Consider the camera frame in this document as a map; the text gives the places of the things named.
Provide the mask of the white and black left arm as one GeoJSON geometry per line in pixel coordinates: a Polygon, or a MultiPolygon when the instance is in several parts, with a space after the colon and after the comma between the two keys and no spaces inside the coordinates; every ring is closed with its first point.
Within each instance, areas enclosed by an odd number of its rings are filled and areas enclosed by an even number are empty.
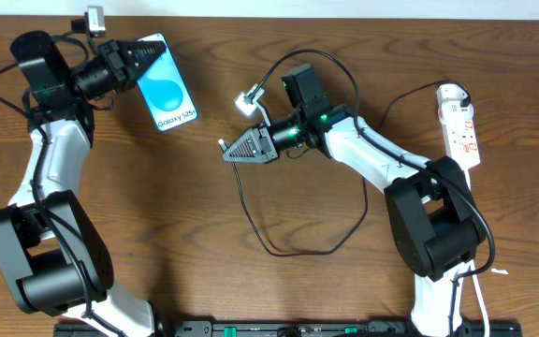
{"type": "Polygon", "coordinates": [[[69,66],[59,41],[31,31],[10,47],[29,84],[18,111],[32,151],[18,191],[0,209],[0,271],[27,314],[78,319],[107,336],[169,336],[165,318],[115,282],[109,250],[77,197],[96,101],[132,89],[166,45],[86,39],[83,62],[69,66]]]}

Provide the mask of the blue Samsung Galaxy smartphone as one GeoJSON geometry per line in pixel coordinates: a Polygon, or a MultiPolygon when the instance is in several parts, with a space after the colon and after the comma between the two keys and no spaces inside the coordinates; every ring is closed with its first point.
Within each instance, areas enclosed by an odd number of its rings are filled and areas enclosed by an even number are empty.
{"type": "Polygon", "coordinates": [[[138,80],[138,88],[160,132],[185,125],[198,117],[197,108],[182,78],[173,54],[161,33],[139,41],[158,41],[166,50],[138,80]]]}

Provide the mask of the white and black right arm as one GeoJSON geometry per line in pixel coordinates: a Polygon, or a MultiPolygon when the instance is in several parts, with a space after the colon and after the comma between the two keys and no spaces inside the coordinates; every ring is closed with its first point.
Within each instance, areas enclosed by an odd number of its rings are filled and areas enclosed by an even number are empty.
{"type": "Polygon", "coordinates": [[[436,82],[446,155],[430,160],[380,135],[356,110],[335,105],[313,65],[291,69],[282,82],[294,113],[278,122],[266,117],[232,144],[222,142],[224,161],[268,164],[305,145],[356,171],[384,195],[394,243],[415,275],[415,329],[458,335],[463,280],[480,273],[477,246],[493,242],[468,180],[479,163],[473,141],[462,136],[473,121],[469,92],[452,80],[436,82]]]}

